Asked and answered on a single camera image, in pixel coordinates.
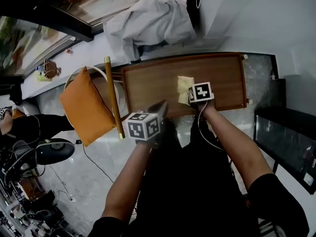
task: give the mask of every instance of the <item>wooden stick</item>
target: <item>wooden stick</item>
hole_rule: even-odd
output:
[[[114,82],[113,82],[113,77],[112,77],[111,60],[109,56],[104,57],[104,66],[105,66],[105,72],[107,74],[107,79],[108,79],[108,87],[109,87],[111,105],[112,105],[113,113],[114,113],[114,119],[118,127],[118,134],[121,139],[124,139],[125,134],[124,134],[122,122],[120,120],[119,107],[118,107],[118,102],[117,102],[117,98],[115,94]]]

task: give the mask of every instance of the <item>white cloth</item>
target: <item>white cloth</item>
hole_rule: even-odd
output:
[[[104,33],[116,58],[136,61],[137,47],[162,41],[177,44],[196,37],[186,0],[140,0],[103,23]]]

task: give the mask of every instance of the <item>wooden tray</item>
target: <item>wooden tray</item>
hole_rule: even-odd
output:
[[[163,99],[169,103],[167,117],[193,114],[179,104],[178,76],[209,81],[219,111],[246,107],[246,90],[240,53],[216,53],[164,58],[122,69],[129,112],[136,112]]]

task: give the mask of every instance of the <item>fiducial marker cube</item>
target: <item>fiducial marker cube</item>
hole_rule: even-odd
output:
[[[126,119],[128,136],[136,140],[150,140],[160,133],[158,114],[132,113]]]
[[[189,103],[196,103],[214,99],[209,82],[193,84],[189,88]]]

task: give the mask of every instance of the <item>marble floor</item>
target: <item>marble floor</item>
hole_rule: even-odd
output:
[[[268,55],[249,54],[248,59],[243,61],[243,66],[247,98],[253,100],[253,104],[248,105],[245,109],[223,111],[221,113],[232,124],[252,138],[255,108],[259,104],[262,106],[263,99],[266,101],[266,105],[269,105],[275,93],[270,90],[272,63]],[[59,94],[62,90],[63,85],[35,98],[42,114],[64,115],[64,110],[59,101]],[[181,146],[187,145],[190,141],[193,116],[176,118],[174,122]],[[73,143],[79,139],[75,131],[61,132],[56,135],[56,138],[64,138]],[[117,130],[113,129],[85,148],[85,152],[112,180],[115,180],[134,146],[134,140],[128,138],[120,140]],[[75,153],[71,158],[51,166],[64,182],[71,200],[64,193],[67,191],[51,167],[46,167],[45,174],[40,177],[40,181],[47,191],[53,190],[55,192],[58,207],[64,213],[65,219],[80,234],[87,236],[93,223],[100,217],[104,209],[105,197],[112,183],[86,157],[82,145],[75,145],[75,147]],[[274,160],[265,153],[264,156],[272,167]],[[246,193],[241,176],[235,166],[233,166],[233,170],[241,192]]]

